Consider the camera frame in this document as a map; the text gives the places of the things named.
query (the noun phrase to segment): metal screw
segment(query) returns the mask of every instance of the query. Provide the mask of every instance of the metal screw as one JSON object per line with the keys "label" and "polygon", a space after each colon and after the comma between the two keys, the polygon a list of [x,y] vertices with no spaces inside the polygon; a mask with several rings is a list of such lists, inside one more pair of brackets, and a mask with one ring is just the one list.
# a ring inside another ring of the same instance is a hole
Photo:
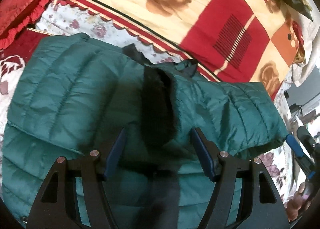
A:
{"label": "metal screw", "polygon": [[254,161],[255,163],[257,163],[257,164],[260,164],[260,163],[261,163],[261,160],[260,160],[260,158],[258,158],[258,157],[253,158],[253,161]]}
{"label": "metal screw", "polygon": [[28,222],[28,217],[23,216],[21,220],[22,220],[22,223],[23,223],[24,225],[26,225],[27,222]]}
{"label": "metal screw", "polygon": [[63,163],[65,160],[66,158],[61,156],[57,159],[57,163]]}
{"label": "metal screw", "polygon": [[220,152],[220,156],[226,158],[226,157],[229,156],[229,154],[227,152],[225,152],[225,151],[221,151]]}
{"label": "metal screw", "polygon": [[97,156],[98,154],[99,154],[99,151],[97,151],[97,150],[93,150],[93,151],[90,152],[90,155],[91,155],[92,157],[95,157],[95,156]]}

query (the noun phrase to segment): ruffled trim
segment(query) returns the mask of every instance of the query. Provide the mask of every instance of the ruffled trim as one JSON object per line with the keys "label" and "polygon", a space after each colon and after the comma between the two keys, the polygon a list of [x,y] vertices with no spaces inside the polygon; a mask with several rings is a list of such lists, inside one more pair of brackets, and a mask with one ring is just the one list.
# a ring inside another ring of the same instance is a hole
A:
{"label": "ruffled trim", "polygon": [[[27,3],[25,3],[22,7],[20,7],[20,10],[14,13],[10,18],[10,24],[19,17],[21,13],[23,13],[23,10],[25,10],[28,6],[30,6],[33,2],[36,0],[29,0]],[[39,0],[38,4],[35,6],[34,9],[31,10],[31,12],[16,26],[10,28],[10,25],[7,27],[9,28],[7,36],[5,38],[0,39],[0,49],[7,48],[13,41],[15,36],[22,31],[24,27],[26,27],[28,24],[34,24],[37,19],[39,19],[42,15],[42,13],[45,10],[45,6],[49,3],[50,0]]]}

